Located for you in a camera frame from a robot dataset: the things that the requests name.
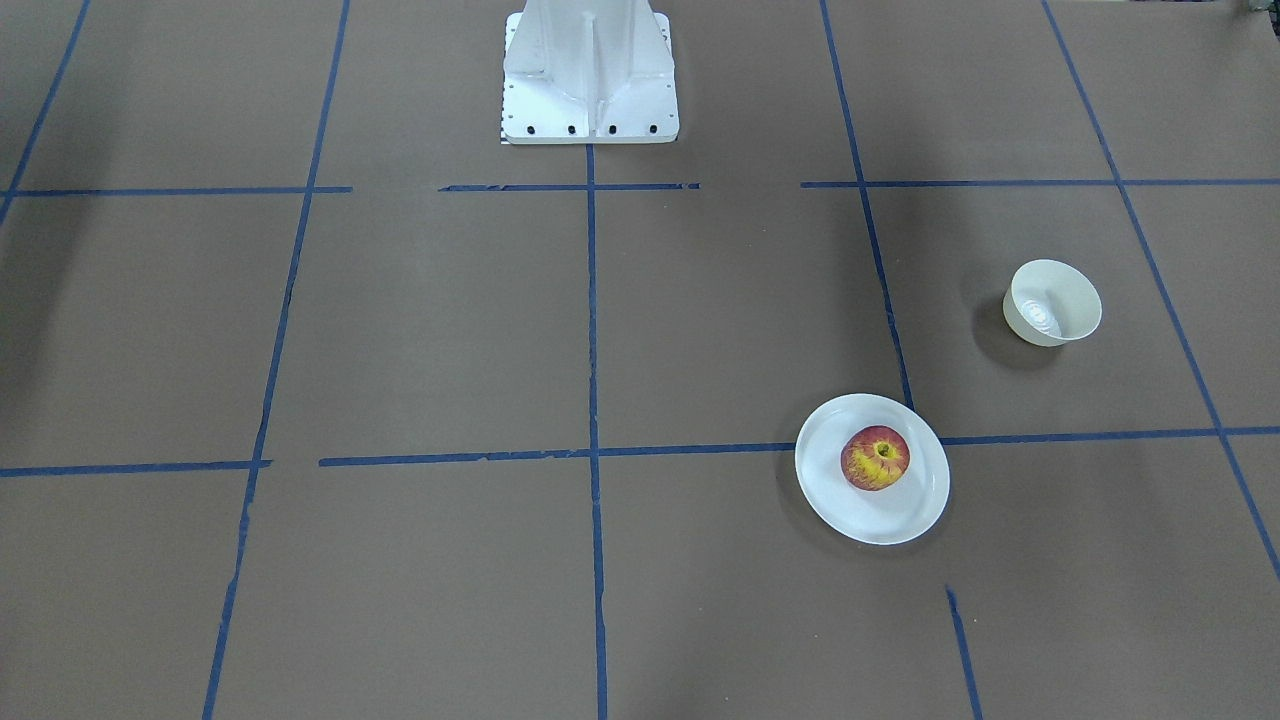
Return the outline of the red yellow apple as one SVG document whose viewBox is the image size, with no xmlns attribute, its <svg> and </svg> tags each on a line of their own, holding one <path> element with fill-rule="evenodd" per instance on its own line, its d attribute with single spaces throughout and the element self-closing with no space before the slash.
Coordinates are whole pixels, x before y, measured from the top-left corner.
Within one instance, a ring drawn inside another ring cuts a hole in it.
<svg viewBox="0 0 1280 720">
<path fill-rule="evenodd" d="M 905 437 L 886 425 L 858 430 L 840 454 L 845 480 L 867 492 L 886 489 L 899 482 L 910 462 L 911 451 Z"/>
</svg>

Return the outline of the white plate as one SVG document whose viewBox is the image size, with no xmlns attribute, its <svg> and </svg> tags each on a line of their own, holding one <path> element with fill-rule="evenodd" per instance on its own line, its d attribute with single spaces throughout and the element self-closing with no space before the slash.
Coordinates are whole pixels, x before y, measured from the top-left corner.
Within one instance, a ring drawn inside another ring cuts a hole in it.
<svg viewBox="0 0 1280 720">
<path fill-rule="evenodd" d="M 901 433 L 911 462 L 891 487 L 867 492 L 845 480 L 840 454 L 858 430 L 873 425 Z M 924 536 L 941 519 L 951 491 L 950 462 L 938 436 L 913 410 L 878 395 L 845 395 L 814 410 L 799 432 L 795 468 L 814 512 L 868 544 L 901 544 Z"/>
</svg>

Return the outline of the white bowl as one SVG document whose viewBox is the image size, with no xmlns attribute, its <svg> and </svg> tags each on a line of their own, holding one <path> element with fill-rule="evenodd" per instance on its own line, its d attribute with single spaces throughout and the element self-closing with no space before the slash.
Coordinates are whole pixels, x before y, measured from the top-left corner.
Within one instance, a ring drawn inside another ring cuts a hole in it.
<svg viewBox="0 0 1280 720">
<path fill-rule="evenodd" d="M 1036 259 L 1014 272 L 1002 313 L 1020 340 L 1052 348 L 1093 334 L 1102 322 L 1103 304 L 1089 278 L 1074 266 Z"/>
</svg>

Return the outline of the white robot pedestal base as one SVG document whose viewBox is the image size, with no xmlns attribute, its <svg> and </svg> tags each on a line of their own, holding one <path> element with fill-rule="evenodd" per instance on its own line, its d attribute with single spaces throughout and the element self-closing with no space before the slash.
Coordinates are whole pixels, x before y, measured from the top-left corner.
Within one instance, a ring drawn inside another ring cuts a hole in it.
<svg viewBox="0 0 1280 720">
<path fill-rule="evenodd" d="M 672 27 L 649 1 L 527 1 L 506 18 L 503 142 L 672 143 L 680 129 Z"/>
</svg>

